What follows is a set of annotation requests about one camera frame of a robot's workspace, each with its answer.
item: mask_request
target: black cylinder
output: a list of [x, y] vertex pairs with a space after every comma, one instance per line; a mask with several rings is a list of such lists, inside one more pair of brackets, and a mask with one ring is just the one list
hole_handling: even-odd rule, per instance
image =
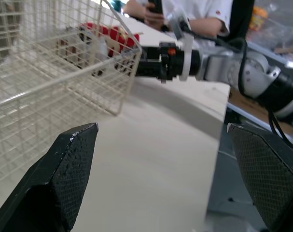
[[262, 93], [257, 101], [263, 106], [277, 112], [293, 100], [293, 79], [280, 74]]

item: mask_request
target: textured gripper pad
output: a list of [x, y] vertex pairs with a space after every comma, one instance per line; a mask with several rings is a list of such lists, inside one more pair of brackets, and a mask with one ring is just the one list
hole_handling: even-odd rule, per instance
[[73, 228], [80, 210], [89, 179], [96, 134], [97, 130], [85, 130], [73, 135], [50, 182], [56, 197], [56, 207], [67, 230]]
[[273, 229], [293, 200], [293, 175], [260, 136], [234, 128], [231, 137], [246, 188]]

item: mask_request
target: red object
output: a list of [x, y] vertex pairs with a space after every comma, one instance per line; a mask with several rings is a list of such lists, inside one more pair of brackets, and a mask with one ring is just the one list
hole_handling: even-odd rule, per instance
[[[95, 30], [97, 29], [97, 25], [94, 23], [85, 23], [82, 24], [82, 26], [86, 27], [88, 30]], [[133, 47], [135, 45], [135, 42], [133, 39], [127, 37], [125, 38], [122, 33], [119, 32], [119, 27], [115, 26], [112, 28], [107, 28], [104, 26], [100, 26], [99, 32], [102, 33], [103, 35], [109, 35], [111, 39], [117, 41], [120, 44], [120, 51], [121, 52], [124, 48], [124, 45], [127, 47]], [[139, 34], [134, 34], [134, 37], [139, 41], [140, 36]], [[113, 47], [110, 47], [109, 51], [109, 57], [113, 56]]]

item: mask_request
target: smartphone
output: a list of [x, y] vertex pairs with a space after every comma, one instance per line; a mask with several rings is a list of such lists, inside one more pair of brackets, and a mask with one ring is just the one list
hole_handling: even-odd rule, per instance
[[149, 9], [150, 12], [163, 14], [161, 0], [148, 0], [148, 2], [153, 3], [155, 5], [154, 8]]

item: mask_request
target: black cable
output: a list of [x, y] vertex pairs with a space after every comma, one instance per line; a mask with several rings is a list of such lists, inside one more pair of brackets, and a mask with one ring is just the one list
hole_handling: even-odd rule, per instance
[[276, 128], [278, 129], [278, 131], [279, 131], [279, 133], [280, 133], [282, 139], [284, 140], [284, 142], [285, 142], [290, 148], [293, 149], [293, 144], [289, 141], [289, 139], [287, 138], [287, 136], [285, 135], [285, 133], [282, 131], [282, 129], [281, 129], [281, 127], [280, 127], [280, 125], [279, 125], [279, 123], [278, 123], [278, 121], [277, 121], [275, 115], [273, 114], [273, 112], [272, 112], [272, 111], [269, 111], [268, 113], [269, 113], [270, 117], [272, 118], [272, 123], [271, 123], [271, 124], [273, 124], [273, 123], [275, 124], [275, 126], [276, 126]]
[[[241, 65], [240, 65], [240, 68], [239, 68], [239, 73], [238, 73], [238, 90], [240, 92], [241, 95], [243, 95], [244, 97], [246, 98], [249, 98], [249, 99], [252, 99], [252, 97], [250, 96], [247, 96], [245, 94], [245, 91], [244, 91], [244, 85], [243, 85], [243, 73], [244, 73], [244, 69], [245, 69], [245, 65], [246, 65], [246, 56], [247, 56], [247, 42], [245, 40], [245, 38], [236, 38], [236, 39], [233, 39], [231, 40], [229, 43], [226, 43], [225, 41], [221, 40], [221, 39], [218, 39], [218, 38], [212, 38], [212, 37], [208, 37], [208, 36], [204, 36], [204, 35], [199, 35], [197, 33], [194, 33], [192, 30], [189, 29], [189, 27], [187, 26], [186, 23], [181, 23], [181, 29], [182, 31], [194, 36], [195, 38], [199, 38], [199, 39], [203, 39], [203, 40], [209, 40], [209, 41], [213, 41], [215, 42], [216, 44], [222, 46], [222, 47], [225, 47], [233, 52], [237, 52], [237, 53], [242, 53], [243, 56], [242, 56], [242, 61], [241, 61]], [[279, 131], [282, 139], [284, 140], [284, 142], [290, 147], [293, 149], [293, 144], [289, 141], [289, 139], [286, 137], [285, 133], [282, 131], [273, 111], [271, 111], [267, 106], [264, 106], [267, 111], [268, 111], [268, 120], [269, 120], [269, 125], [271, 127], [271, 130], [274, 134], [277, 134], [276, 130], [275, 130], [275, 127], [274, 127], [274, 124], [277, 128], [277, 130]]]

